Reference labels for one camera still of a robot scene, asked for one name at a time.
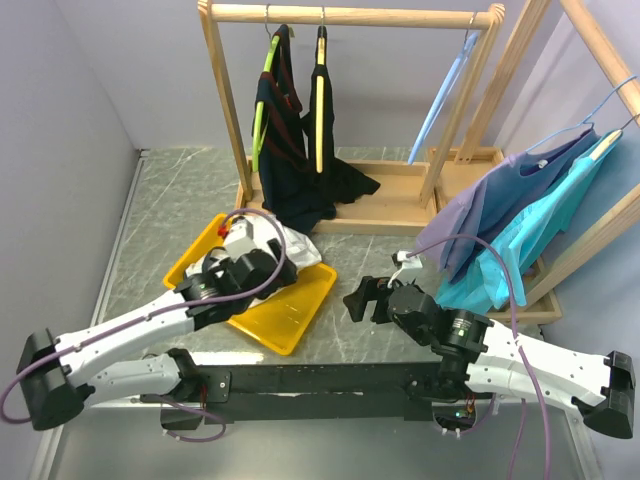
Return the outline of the light blue plastic hanger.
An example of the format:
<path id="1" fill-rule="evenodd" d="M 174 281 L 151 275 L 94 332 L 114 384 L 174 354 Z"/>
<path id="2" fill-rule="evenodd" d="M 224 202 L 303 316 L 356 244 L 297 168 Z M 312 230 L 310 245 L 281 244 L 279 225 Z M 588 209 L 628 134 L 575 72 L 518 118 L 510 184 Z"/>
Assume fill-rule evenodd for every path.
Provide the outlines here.
<path id="1" fill-rule="evenodd" d="M 436 123 L 436 120 L 445 105 L 445 102 L 452 92 L 459 76 L 461 75 L 464 67 L 471 58 L 471 54 L 475 48 L 475 45 L 479 39 L 479 33 L 469 34 L 465 36 L 463 46 L 454 59 L 449 71 L 444 77 L 434 100 L 426 114 L 426 117 L 422 123 L 419 133 L 414 141 L 411 152 L 408 157 L 408 164 L 413 165 L 416 161 L 418 154 L 420 153 L 425 140 L 427 139 L 431 129 Z"/>

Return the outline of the white tank top navy trim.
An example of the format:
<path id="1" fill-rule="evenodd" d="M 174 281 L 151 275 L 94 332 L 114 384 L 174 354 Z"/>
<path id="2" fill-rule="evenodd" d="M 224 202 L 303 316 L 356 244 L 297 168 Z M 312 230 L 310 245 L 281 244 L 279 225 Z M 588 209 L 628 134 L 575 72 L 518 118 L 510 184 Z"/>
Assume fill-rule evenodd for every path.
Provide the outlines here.
<path id="1" fill-rule="evenodd" d="M 280 271 L 276 280 L 266 289 L 266 292 L 258 294 L 249 305 L 250 308 L 256 307 L 265 302 L 271 296 L 277 294 L 281 289 L 293 285 L 298 280 L 299 272 L 307 267 L 314 266 L 322 261 L 321 254 L 318 249 L 305 234 L 299 233 L 287 226 L 281 224 L 273 215 L 270 215 L 283 233 L 286 248 L 287 260 Z M 275 254 L 268 245 L 271 240 L 279 240 L 275 229 L 271 223 L 263 217 L 249 215 L 239 216 L 233 219 L 234 222 L 241 224 L 251 224 L 251 233 L 254 246 L 260 250 L 269 253 L 275 261 L 278 261 L 280 254 Z M 220 264 L 220 262 L 229 257 L 227 252 L 227 241 L 222 246 L 213 247 L 199 260 L 199 269 L 206 272 Z"/>

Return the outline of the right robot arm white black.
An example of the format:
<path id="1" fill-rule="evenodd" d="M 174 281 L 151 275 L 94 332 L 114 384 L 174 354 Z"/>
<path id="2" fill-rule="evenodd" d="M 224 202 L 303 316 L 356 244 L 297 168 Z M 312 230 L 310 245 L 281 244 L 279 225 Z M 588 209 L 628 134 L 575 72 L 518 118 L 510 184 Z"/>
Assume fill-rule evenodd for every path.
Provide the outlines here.
<path id="1" fill-rule="evenodd" d="M 500 322 L 444 308 L 417 285 L 386 277 L 363 277 L 343 303 L 354 322 L 372 305 L 372 322 L 396 325 L 440 357 L 434 379 L 411 383 L 435 401 L 479 394 L 542 400 L 602 435 L 633 436 L 636 383 L 626 354 L 585 354 L 515 335 Z"/>

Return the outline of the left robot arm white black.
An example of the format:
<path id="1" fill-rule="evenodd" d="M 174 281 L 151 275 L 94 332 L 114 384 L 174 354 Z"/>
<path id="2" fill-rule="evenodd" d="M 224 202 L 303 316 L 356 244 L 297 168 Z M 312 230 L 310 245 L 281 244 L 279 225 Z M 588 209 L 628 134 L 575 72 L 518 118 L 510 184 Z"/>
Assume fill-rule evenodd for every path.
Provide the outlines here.
<path id="1" fill-rule="evenodd" d="M 49 430 L 89 406 L 136 394 L 202 399 L 205 378 L 188 351 L 173 348 L 142 361 L 129 355 L 226 322 L 297 278 L 295 264 L 271 239 L 266 249 L 205 261 L 201 272 L 174 289 L 101 325 L 59 336 L 49 330 L 30 335 L 17 370 L 28 423 L 36 431 Z"/>

